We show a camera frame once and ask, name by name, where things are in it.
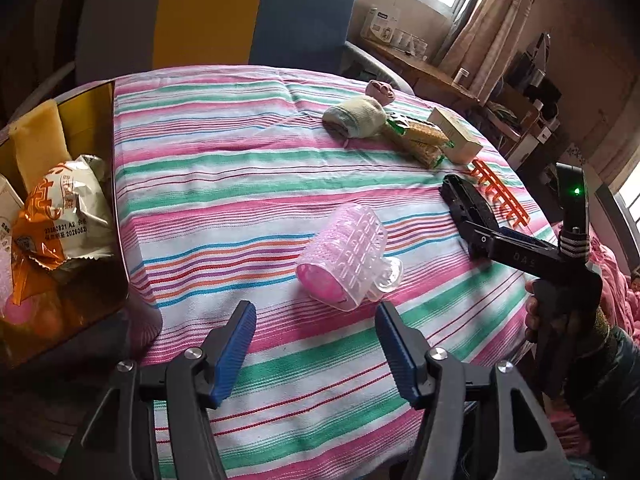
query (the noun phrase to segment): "orange plastic rack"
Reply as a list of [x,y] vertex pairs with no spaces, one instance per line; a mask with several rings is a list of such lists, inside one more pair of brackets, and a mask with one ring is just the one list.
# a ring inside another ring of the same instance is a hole
[[498,209],[508,221],[513,221],[513,227],[528,225],[529,215],[495,173],[482,160],[475,158],[471,163],[474,165],[471,174],[478,177],[478,184],[483,187],[487,199],[494,204],[500,203]]

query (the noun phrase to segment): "rolled sock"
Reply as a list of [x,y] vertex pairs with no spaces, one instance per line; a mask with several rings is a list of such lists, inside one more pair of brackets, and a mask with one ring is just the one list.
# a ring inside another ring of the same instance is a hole
[[329,107],[322,122],[334,126],[350,139],[363,139],[377,134],[386,122],[382,106],[373,97],[357,96]]

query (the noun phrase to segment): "blue gripper pad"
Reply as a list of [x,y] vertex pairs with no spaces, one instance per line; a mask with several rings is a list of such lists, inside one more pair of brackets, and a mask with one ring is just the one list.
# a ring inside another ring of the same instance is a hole
[[210,397],[215,408],[219,407],[234,389],[246,352],[254,338],[256,314],[253,303],[247,302],[240,319],[227,337],[226,345],[214,367],[214,386]]
[[[415,330],[415,328],[407,327],[407,330]],[[415,406],[420,399],[416,382],[417,366],[409,355],[409,351],[396,330],[389,313],[381,304],[376,308],[376,334],[389,368],[391,368],[391,374],[396,382],[400,397]]]

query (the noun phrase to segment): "snack bag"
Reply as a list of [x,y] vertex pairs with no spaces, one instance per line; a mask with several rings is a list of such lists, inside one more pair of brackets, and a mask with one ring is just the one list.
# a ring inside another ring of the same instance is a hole
[[12,271],[16,304],[49,285],[31,265],[52,272],[59,282],[86,260],[113,256],[113,219],[92,166],[101,161],[81,155],[58,164],[25,200],[12,227]]

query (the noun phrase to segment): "small cardboard box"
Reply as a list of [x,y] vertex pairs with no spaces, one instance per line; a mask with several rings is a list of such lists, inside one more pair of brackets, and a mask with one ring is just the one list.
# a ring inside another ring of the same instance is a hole
[[482,144],[455,113],[442,108],[434,108],[429,116],[429,122],[439,126],[453,143],[453,146],[443,146],[442,152],[454,164],[471,163],[482,149]]
[[398,27],[400,10],[392,7],[389,11],[374,10],[374,7],[372,7],[365,18],[360,35],[367,40],[389,44],[394,31]]

